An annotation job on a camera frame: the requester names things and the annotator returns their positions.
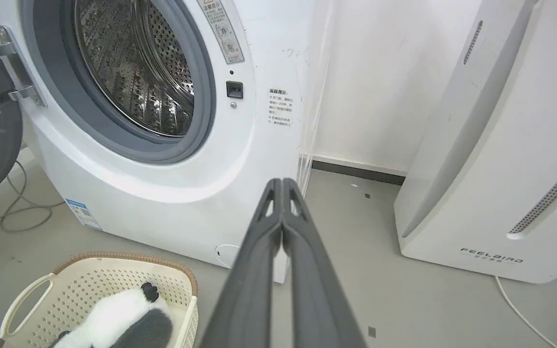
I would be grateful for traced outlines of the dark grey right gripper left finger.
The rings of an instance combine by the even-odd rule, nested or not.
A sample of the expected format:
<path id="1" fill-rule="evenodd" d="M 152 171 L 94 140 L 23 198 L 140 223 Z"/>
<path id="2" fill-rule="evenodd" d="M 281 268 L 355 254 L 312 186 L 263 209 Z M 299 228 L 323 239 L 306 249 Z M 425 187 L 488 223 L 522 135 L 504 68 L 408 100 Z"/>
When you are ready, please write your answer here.
<path id="1" fill-rule="evenodd" d="M 270 180 L 200 348 L 270 348 L 274 260 L 281 247 L 281 179 Z"/>

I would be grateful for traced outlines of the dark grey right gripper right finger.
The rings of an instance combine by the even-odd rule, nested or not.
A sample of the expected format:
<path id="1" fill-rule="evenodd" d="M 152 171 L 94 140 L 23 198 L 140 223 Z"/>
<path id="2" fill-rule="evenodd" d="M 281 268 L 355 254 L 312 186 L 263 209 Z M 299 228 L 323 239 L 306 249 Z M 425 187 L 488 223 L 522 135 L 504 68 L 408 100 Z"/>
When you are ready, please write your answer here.
<path id="1" fill-rule="evenodd" d="M 282 244 L 292 262 L 293 348 L 367 348 L 296 181 L 281 181 Z"/>

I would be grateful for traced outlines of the black and white panda plush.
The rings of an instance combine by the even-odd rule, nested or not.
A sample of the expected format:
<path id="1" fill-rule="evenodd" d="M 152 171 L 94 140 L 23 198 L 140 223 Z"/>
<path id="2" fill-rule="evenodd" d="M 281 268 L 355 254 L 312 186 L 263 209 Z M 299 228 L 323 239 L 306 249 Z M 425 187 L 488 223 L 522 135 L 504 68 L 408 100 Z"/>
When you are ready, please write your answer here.
<path id="1" fill-rule="evenodd" d="M 73 330 L 62 331 L 48 348 L 171 348 L 174 321 L 150 282 L 96 302 Z"/>

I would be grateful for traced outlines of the cream plastic laundry basket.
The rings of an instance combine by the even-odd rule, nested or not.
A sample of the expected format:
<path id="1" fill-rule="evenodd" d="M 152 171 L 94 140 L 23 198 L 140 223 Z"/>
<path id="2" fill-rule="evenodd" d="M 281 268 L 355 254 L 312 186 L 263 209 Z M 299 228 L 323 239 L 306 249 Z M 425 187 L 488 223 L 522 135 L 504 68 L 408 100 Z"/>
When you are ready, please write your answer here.
<path id="1" fill-rule="evenodd" d="M 62 331 L 89 322 L 101 299 L 145 283 L 157 287 L 157 305 L 172 320 L 169 348 L 194 348 L 199 311 L 193 272 L 174 261 L 122 252 L 77 255 L 31 282 L 3 317 L 0 348 L 48 348 Z"/>

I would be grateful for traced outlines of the white front-load washing machine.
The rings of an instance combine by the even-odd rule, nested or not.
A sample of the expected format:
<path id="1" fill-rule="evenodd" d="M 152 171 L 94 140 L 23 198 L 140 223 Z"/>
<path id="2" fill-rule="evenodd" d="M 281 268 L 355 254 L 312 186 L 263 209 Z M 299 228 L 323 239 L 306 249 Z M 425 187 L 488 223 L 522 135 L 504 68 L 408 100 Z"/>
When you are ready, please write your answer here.
<path id="1" fill-rule="evenodd" d="M 0 0 L 22 144 L 84 226 L 232 267 L 307 192 L 337 0 Z"/>

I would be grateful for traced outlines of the white air purifier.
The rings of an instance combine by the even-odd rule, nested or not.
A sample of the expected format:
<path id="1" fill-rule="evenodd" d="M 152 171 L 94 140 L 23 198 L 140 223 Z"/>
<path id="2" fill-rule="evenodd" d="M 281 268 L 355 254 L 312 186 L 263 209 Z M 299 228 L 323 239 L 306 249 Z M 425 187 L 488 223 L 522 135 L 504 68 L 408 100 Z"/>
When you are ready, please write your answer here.
<path id="1" fill-rule="evenodd" d="M 557 279 L 557 0 L 482 0 L 394 217 L 407 258 Z"/>

